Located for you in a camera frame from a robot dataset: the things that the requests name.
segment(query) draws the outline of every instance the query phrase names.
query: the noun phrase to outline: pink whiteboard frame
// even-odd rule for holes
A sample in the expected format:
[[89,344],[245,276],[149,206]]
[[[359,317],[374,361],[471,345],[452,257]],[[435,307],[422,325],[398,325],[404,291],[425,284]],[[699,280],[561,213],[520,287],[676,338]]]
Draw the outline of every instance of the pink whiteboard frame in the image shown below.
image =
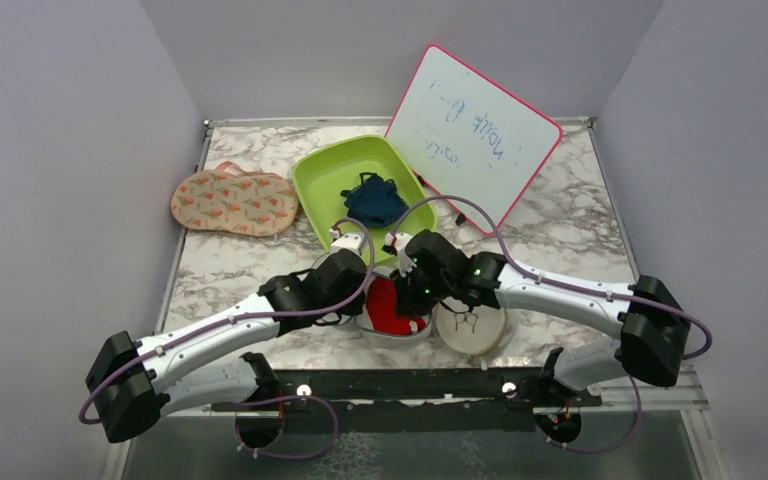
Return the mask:
[[[436,43],[432,43],[431,45],[429,45],[429,46],[428,46],[428,47],[425,49],[425,53],[423,53],[423,54],[422,54],[422,59],[419,61],[419,65],[417,65],[417,67],[416,67],[416,70],[413,72],[413,76],[411,77],[411,81],[410,81],[410,83],[408,83],[408,86],[407,86],[407,88],[405,88],[405,93],[404,93],[404,95],[402,95],[402,99],[399,101],[399,106],[398,106],[398,108],[396,108],[396,113],[394,113],[394,114],[393,114],[393,118],[390,120],[390,125],[388,125],[388,126],[387,126],[387,131],[386,131],[386,132],[384,132],[384,136],[385,136],[385,137],[387,136],[387,134],[388,134],[388,133],[390,133],[390,127],[393,125],[393,121],[396,119],[396,116],[399,114],[399,110],[401,110],[401,109],[402,109],[402,103],[404,103],[404,101],[405,101],[405,97],[407,97],[407,95],[408,95],[408,91],[410,90],[410,87],[413,85],[413,81],[414,81],[414,79],[416,79],[416,74],[417,74],[417,72],[419,72],[419,68],[422,66],[422,62],[423,62],[423,61],[425,61],[425,56],[426,56],[426,55],[428,55],[428,51],[429,51],[429,50],[431,50],[432,48],[436,48],[436,49],[440,50],[441,52],[445,53],[446,55],[448,55],[448,56],[452,57],[453,59],[457,60],[457,61],[458,61],[458,63],[460,63],[461,65],[465,66],[466,68],[468,68],[468,69],[472,70],[472,71],[473,71],[473,72],[475,72],[475,73],[476,73],[478,76],[480,76],[480,77],[481,77],[481,78],[483,78],[484,80],[487,80],[487,81],[488,81],[488,82],[489,82],[491,85],[493,85],[494,87],[496,87],[496,88],[498,88],[499,90],[501,90],[501,91],[505,92],[505,93],[506,93],[508,96],[510,96],[511,98],[513,98],[514,100],[516,100],[517,102],[519,102],[519,103],[521,103],[521,104],[525,105],[526,107],[528,107],[529,109],[531,109],[531,111],[533,111],[533,112],[534,112],[534,113],[536,113],[537,115],[540,115],[541,117],[545,118],[546,120],[548,120],[548,121],[549,121],[549,123],[551,123],[552,125],[554,125],[554,126],[555,126],[555,127],[557,127],[557,129],[558,129],[558,140],[556,140],[556,141],[555,141],[555,144],[554,144],[554,145],[552,145],[552,148],[550,148],[550,149],[549,149],[549,152],[546,154],[546,157],[545,157],[545,158],[543,158],[543,161],[541,161],[541,162],[540,162],[540,165],[538,165],[538,166],[537,166],[537,170],[535,170],[535,171],[534,171],[534,174],[531,176],[531,178],[529,178],[529,179],[528,179],[528,182],[526,182],[526,183],[525,183],[525,186],[523,186],[523,187],[522,187],[522,190],[519,192],[519,195],[517,195],[517,197],[514,199],[513,203],[512,203],[512,204],[511,204],[511,206],[508,208],[508,211],[507,211],[507,212],[505,212],[505,214],[502,216],[501,220],[499,220],[499,226],[501,226],[503,223],[505,223],[505,220],[508,218],[508,215],[510,215],[510,214],[511,214],[511,211],[514,209],[514,207],[516,207],[516,204],[517,204],[517,202],[519,202],[519,199],[520,199],[520,198],[522,198],[523,194],[524,194],[524,193],[525,193],[525,191],[528,189],[529,185],[531,185],[531,182],[533,182],[533,181],[534,181],[534,179],[537,177],[537,174],[538,174],[538,173],[540,173],[540,170],[543,168],[543,165],[545,165],[545,164],[546,164],[546,160],[549,160],[549,157],[551,157],[551,156],[552,156],[552,153],[554,153],[555,149],[556,149],[556,148],[558,148],[558,145],[560,145],[560,143],[561,143],[561,139],[563,139],[563,137],[564,137],[564,130],[563,130],[563,128],[561,128],[561,126],[558,124],[558,122],[556,122],[556,121],[552,120],[551,118],[549,118],[548,116],[546,116],[545,114],[543,114],[543,112],[541,112],[540,110],[537,110],[536,108],[534,108],[533,106],[531,106],[531,105],[530,105],[529,103],[527,103],[525,100],[523,100],[523,99],[521,99],[521,98],[517,97],[516,95],[514,95],[513,93],[511,93],[511,92],[510,92],[508,89],[506,89],[505,87],[503,87],[503,86],[499,85],[498,83],[496,83],[495,81],[493,81],[493,79],[492,79],[492,78],[490,78],[490,77],[488,77],[487,75],[484,75],[483,73],[479,72],[478,70],[476,70],[475,68],[473,68],[473,67],[472,67],[472,65],[470,65],[470,64],[468,64],[468,63],[466,63],[466,62],[464,62],[463,60],[461,60],[460,58],[458,58],[457,56],[455,56],[455,55],[454,55],[452,52],[450,52],[450,51],[446,50],[445,48],[441,47],[440,45],[438,45],[438,44],[436,44]],[[430,183],[428,183],[428,181],[426,181],[424,178],[423,178],[423,181],[425,182],[425,184],[426,184],[426,185],[428,185],[429,187],[431,187],[431,189],[432,189],[432,190],[434,190],[434,191],[435,191],[435,192],[437,192],[438,194],[439,194],[439,193],[441,193],[439,190],[437,190],[437,188],[436,188],[434,185],[431,185]],[[457,210],[458,212],[461,212],[461,213],[463,213],[463,212],[461,211],[461,209],[460,209],[460,208],[458,208],[458,206],[457,206],[457,205],[455,205],[454,203],[452,203],[452,201],[450,201],[450,200],[447,200],[447,201],[449,202],[449,204],[450,204],[450,205],[451,205],[451,206],[452,206],[452,207],[453,207],[455,210]],[[492,230],[492,229],[491,229],[491,230],[484,230],[484,229],[482,229],[481,227],[479,227],[479,226],[478,226],[478,224],[476,224],[476,223],[475,223],[475,221],[474,221],[473,219],[471,219],[471,218],[467,217],[467,220],[469,220],[469,223],[473,224],[473,225],[475,226],[475,228],[477,228],[479,231],[481,231],[481,233],[484,233],[485,235],[489,235],[489,234],[493,233],[493,230]]]

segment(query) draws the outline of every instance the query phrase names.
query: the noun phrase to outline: whiteboard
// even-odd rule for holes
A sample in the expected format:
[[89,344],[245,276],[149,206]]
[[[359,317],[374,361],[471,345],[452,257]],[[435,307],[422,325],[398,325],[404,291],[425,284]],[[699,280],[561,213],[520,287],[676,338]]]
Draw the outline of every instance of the whiteboard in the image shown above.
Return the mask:
[[[561,141],[560,125],[439,45],[431,45],[390,127],[390,142],[438,193],[501,224]],[[453,204],[479,230],[490,225]]]

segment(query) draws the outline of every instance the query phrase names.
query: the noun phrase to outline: bowl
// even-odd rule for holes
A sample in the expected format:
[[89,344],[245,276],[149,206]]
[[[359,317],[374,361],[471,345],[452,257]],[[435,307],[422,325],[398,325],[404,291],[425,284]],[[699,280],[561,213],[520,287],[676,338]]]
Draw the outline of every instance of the bowl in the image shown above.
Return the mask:
[[[380,135],[363,135],[344,140],[317,150],[302,158],[293,167],[293,184],[299,202],[310,219],[313,231],[325,250],[331,246],[329,229],[334,222],[346,216],[343,190],[360,185],[360,174],[374,172],[384,180],[393,179],[399,196],[408,205],[425,198],[425,190],[419,184],[413,170],[396,151],[389,140]],[[353,224],[340,227],[344,232],[358,231]],[[422,230],[437,228],[437,213],[430,203],[420,206],[402,223],[401,232],[415,235]],[[389,228],[372,228],[375,244],[375,263],[384,264],[392,255],[381,251],[384,235]],[[369,252],[364,250],[364,261],[369,262]]]

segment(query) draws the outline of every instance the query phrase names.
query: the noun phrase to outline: gray wall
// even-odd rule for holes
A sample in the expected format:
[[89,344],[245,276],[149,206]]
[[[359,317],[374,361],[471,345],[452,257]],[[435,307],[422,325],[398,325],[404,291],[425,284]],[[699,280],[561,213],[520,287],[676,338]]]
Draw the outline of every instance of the gray wall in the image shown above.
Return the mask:
[[150,330],[201,128],[136,0],[0,1],[0,478],[100,473],[83,377]]
[[143,0],[213,119],[392,115],[430,42],[550,115],[596,115],[660,3]]
[[597,132],[641,269],[715,332],[734,473],[768,478],[768,2],[665,0]]

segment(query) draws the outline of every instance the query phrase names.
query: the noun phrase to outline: marble countertop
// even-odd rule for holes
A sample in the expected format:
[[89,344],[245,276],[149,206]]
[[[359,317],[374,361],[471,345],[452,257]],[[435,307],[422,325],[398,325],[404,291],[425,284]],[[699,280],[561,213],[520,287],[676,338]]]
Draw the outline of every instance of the marble countertop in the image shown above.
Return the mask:
[[[231,160],[245,170],[290,178],[305,155],[347,138],[383,134],[383,126],[220,127],[210,144],[206,169]],[[490,237],[464,224],[436,202],[438,231],[467,255],[499,251]],[[519,260],[548,271],[607,282],[632,282],[633,275],[587,129],[564,128],[562,143],[511,212],[502,233]],[[309,267],[324,253],[300,213],[277,239],[213,232],[186,235],[164,331],[183,327],[223,310],[274,275]],[[575,347],[601,334],[535,312],[511,313],[519,328],[496,366],[542,365],[556,346]],[[436,334],[408,350],[372,348],[352,329],[309,328],[246,351],[266,355],[274,368],[466,367],[468,357],[449,349]],[[229,358],[239,356],[237,352]]]

